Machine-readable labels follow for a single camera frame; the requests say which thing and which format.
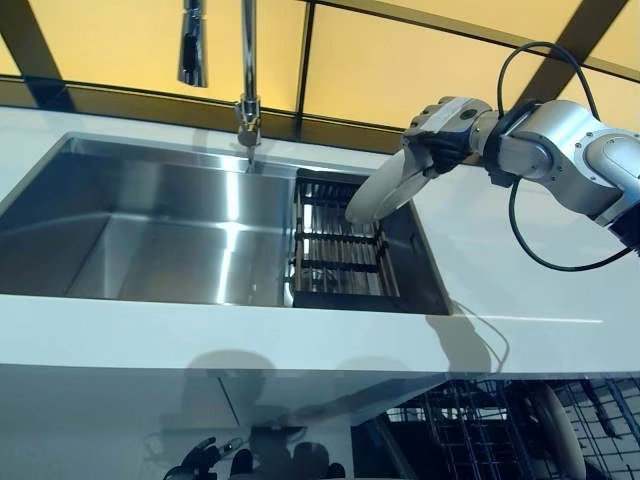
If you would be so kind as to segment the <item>robot left hand dark glove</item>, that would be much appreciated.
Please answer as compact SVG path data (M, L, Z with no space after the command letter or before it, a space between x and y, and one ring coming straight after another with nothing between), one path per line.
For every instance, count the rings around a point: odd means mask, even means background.
M176 479L217 479L213 467L222 459L237 451L243 444L241 438L234 438L216 444L215 437L209 437L193 447L183 458L181 463L170 468L164 475L164 480Z

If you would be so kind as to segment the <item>robot right hand dark glove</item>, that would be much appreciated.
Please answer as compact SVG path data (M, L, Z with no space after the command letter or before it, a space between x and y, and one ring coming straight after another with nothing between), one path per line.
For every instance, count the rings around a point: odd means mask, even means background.
M408 159L432 179L451 171L470 156L482 157L498 112L470 97L443 97L428 105L402 135Z

